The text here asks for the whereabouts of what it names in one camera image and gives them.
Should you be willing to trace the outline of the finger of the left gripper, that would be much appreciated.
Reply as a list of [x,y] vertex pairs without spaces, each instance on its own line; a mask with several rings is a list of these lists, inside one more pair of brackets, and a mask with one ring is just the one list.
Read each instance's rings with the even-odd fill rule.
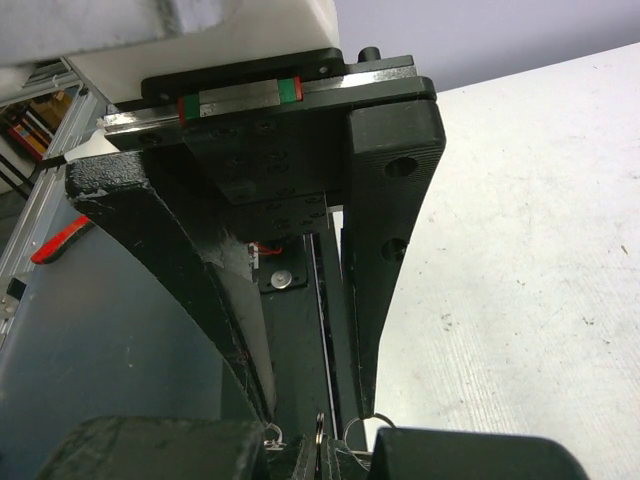
[[186,149],[72,160],[65,188],[80,213],[131,253],[222,355],[252,413],[275,414],[275,378],[253,260],[227,204]]

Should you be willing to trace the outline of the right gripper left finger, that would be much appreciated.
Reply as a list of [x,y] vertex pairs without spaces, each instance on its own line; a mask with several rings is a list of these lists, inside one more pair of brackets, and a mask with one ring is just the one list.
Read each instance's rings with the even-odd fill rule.
[[265,445],[259,422],[102,416],[70,431],[38,479],[315,479],[316,449],[301,437]]

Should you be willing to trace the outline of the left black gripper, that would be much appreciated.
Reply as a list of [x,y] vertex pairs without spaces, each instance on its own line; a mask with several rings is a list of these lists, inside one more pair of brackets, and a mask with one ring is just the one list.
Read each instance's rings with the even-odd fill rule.
[[433,82],[409,56],[336,50],[151,78],[152,108],[112,113],[123,151],[179,147],[183,178],[227,229],[267,240],[344,209],[344,294],[357,414],[374,413],[382,331],[446,146]]

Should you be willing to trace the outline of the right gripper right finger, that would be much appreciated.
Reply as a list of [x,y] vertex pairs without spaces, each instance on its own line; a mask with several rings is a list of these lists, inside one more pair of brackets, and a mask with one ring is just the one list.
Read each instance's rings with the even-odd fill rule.
[[321,479],[586,479],[578,460],[540,437],[383,428],[369,462],[340,441],[323,445]]

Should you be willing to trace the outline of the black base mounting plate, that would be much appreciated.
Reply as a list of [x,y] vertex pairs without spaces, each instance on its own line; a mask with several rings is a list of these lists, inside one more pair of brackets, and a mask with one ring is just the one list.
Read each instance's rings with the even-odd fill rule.
[[357,415],[335,224],[307,219],[299,235],[250,244],[275,381],[274,420],[286,438],[311,432],[317,415],[342,439]]

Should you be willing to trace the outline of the red black utility knife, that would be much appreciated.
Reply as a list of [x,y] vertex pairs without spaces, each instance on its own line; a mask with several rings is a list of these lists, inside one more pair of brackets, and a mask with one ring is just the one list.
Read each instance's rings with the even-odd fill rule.
[[48,265],[54,263],[94,227],[94,223],[86,215],[79,216],[60,232],[47,240],[31,255],[30,261],[35,265]]

